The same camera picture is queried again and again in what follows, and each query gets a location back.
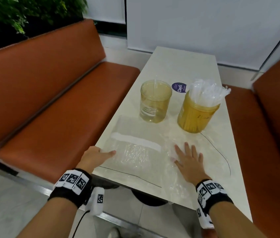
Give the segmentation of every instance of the person's left hand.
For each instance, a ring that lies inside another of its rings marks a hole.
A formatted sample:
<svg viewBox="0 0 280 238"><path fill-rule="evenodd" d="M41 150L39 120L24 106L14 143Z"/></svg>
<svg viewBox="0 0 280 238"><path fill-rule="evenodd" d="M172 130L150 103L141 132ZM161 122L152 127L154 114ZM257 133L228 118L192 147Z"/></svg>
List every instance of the person's left hand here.
<svg viewBox="0 0 280 238"><path fill-rule="evenodd" d="M76 168L83 169L91 175L96 167L102 165L115 154L115 150L110 151L109 153L101 153L100 148L91 146L84 152L81 161L77 164Z"/></svg>

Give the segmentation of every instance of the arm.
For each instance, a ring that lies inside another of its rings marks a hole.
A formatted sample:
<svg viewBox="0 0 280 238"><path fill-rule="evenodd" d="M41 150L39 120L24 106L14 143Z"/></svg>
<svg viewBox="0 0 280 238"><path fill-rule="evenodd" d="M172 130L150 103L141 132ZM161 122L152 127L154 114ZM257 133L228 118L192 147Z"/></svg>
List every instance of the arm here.
<svg viewBox="0 0 280 238"><path fill-rule="evenodd" d="M90 147L76 166L91 174L94 168L114 156L116 152L100 153L100 148ZM76 215L77 206L65 198L49 200L27 224L17 238L67 238Z"/></svg>
<svg viewBox="0 0 280 238"><path fill-rule="evenodd" d="M206 175L203 167L203 154L196 152L194 145L189 147L185 142L185 154L176 145L175 151L181 161L175 164L187 182L196 186L204 179L211 179ZM215 230L220 238L265 238L266 236L232 203L219 202L209 210Z"/></svg>

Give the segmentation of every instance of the green foliage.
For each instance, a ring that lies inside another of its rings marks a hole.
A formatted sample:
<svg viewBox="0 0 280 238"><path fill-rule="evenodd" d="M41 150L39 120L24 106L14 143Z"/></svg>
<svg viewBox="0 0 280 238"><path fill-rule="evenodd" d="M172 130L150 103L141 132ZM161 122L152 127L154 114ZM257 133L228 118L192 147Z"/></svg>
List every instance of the green foliage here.
<svg viewBox="0 0 280 238"><path fill-rule="evenodd" d="M0 23L24 33L27 16L40 17L52 25L57 16L66 18L86 11L86 0L0 0Z"/></svg>

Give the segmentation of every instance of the purple sticker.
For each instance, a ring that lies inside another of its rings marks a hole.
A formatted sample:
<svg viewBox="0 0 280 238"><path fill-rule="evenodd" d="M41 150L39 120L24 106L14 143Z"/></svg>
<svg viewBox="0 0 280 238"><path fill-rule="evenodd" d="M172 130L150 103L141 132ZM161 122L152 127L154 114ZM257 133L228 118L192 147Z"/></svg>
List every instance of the purple sticker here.
<svg viewBox="0 0 280 238"><path fill-rule="evenodd" d="M175 82L175 83L172 84L172 88L179 93L186 93L185 92L186 84L184 84L184 83Z"/></svg>

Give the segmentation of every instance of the wrapped straw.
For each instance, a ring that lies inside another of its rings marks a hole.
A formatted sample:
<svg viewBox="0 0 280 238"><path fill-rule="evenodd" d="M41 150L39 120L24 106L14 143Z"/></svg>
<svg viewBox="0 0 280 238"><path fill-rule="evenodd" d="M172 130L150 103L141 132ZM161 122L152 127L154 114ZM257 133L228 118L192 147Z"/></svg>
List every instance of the wrapped straw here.
<svg viewBox="0 0 280 238"><path fill-rule="evenodd" d="M190 84L190 99L198 105L214 107L220 104L230 91L230 88L218 86L211 80L197 79Z"/></svg>

